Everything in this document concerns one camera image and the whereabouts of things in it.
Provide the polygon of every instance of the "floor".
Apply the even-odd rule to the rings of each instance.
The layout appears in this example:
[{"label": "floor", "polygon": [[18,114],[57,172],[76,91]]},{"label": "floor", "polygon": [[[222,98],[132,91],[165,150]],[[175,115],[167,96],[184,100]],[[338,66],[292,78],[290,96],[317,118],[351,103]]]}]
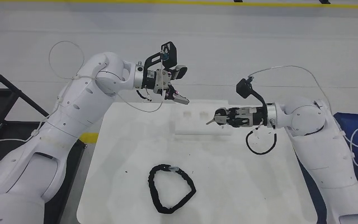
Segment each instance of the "floor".
[{"label": "floor", "polygon": [[[315,74],[334,113],[357,113],[357,37],[357,10],[1,2],[0,73],[50,111],[67,82],[53,75],[48,65],[49,50],[56,42],[75,42],[85,60],[113,51],[137,62],[173,41],[178,63],[189,68],[173,84],[188,99],[258,104],[252,97],[241,99],[236,83],[254,71],[293,64]],[[51,55],[54,69],[67,78],[81,61],[81,54],[71,45],[61,45]],[[258,74],[253,85],[266,101],[285,102],[298,95],[327,100],[310,74],[297,68]],[[131,91],[121,95],[129,102],[142,101]],[[40,119],[23,102],[7,117]],[[100,127],[101,120],[88,131],[99,132]],[[62,223],[77,222],[77,205],[94,147],[90,145],[83,155]]]}]

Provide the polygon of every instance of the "black ring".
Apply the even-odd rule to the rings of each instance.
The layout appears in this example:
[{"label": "black ring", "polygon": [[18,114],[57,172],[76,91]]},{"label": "black ring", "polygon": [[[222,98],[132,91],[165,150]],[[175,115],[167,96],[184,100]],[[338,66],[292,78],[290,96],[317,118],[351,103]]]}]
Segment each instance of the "black ring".
[{"label": "black ring", "polygon": [[186,180],[186,182],[188,183],[188,185],[191,188],[191,191],[183,199],[181,199],[178,204],[176,204],[172,208],[167,208],[167,207],[162,206],[162,203],[159,200],[158,191],[157,191],[156,186],[154,184],[154,176],[155,176],[155,174],[156,174],[156,172],[158,170],[163,170],[163,171],[166,171],[166,172],[170,172],[169,167],[171,167],[171,166],[167,165],[167,164],[160,164],[158,166],[153,167],[152,170],[149,172],[149,178],[148,178],[150,195],[152,196],[153,204],[156,207],[157,211],[159,213],[163,213],[163,214],[172,214],[173,212],[175,212],[179,208],[183,207],[183,205],[185,203],[187,203],[190,200],[190,198],[196,193],[194,182],[190,179],[190,177],[184,171],[182,171],[180,168],[178,168],[178,170],[175,171],[175,172],[177,174],[181,175],[181,177],[184,180]]}]

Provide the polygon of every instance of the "tabletop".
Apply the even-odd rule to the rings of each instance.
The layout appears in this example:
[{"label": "tabletop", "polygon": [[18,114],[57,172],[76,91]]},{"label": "tabletop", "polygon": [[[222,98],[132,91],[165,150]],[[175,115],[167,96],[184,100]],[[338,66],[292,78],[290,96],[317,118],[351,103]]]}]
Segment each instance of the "tabletop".
[{"label": "tabletop", "polygon": [[[153,110],[159,104],[133,105]],[[155,113],[112,104],[104,116],[89,167],[77,219],[99,223],[316,223],[291,143],[283,129],[267,155],[248,150],[245,137],[252,128],[205,125],[227,101],[163,104]],[[250,144],[265,151],[273,131],[261,127]],[[148,175],[153,166],[180,167],[193,180],[196,194],[173,214],[153,205]],[[174,172],[159,171],[156,188],[165,207],[189,191]]]}]

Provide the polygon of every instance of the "black cable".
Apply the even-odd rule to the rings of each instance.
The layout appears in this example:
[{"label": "black cable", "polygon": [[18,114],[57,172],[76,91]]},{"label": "black cable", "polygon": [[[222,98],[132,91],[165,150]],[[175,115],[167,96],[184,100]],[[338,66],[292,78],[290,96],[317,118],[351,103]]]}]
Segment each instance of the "black cable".
[{"label": "black cable", "polygon": [[254,154],[257,154],[257,155],[265,155],[265,154],[268,154],[269,152],[271,152],[271,150],[275,148],[276,142],[277,142],[277,134],[276,134],[276,132],[275,132],[275,134],[274,134],[274,143],[272,144],[272,146],[271,146],[270,149],[268,149],[266,152],[256,152],[256,151],[254,151],[254,150],[249,146],[249,144],[248,144],[248,137],[249,137],[252,133],[253,133],[253,131],[250,131],[250,132],[247,134],[245,141],[246,141],[246,146],[248,147],[248,149],[249,149],[251,152],[253,152]]},{"label": "black cable", "polygon": [[140,94],[140,92],[139,92],[138,90],[137,90],[136,92],[137,92],[137,94],[140,96],[140,98],[142,98],[143,100],[149,100],[149,101],[152,101],[152,100],[150,100],[150,99],[148,99],[148,98],[144,97],[142,94]]}]

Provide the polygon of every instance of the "metal clip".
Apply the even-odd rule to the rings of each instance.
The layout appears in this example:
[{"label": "metal clip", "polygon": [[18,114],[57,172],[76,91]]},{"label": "metal clip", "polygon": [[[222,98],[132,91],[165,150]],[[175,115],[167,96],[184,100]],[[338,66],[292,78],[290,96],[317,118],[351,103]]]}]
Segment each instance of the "metal clip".
[{"label": "metal clip", "polygon": [[175,172],[175,171],[178,171],[178,170],[179,170],[179,167],[177,167],[177,166],[170,166],[168,169],[169,169],[171,172]]}]

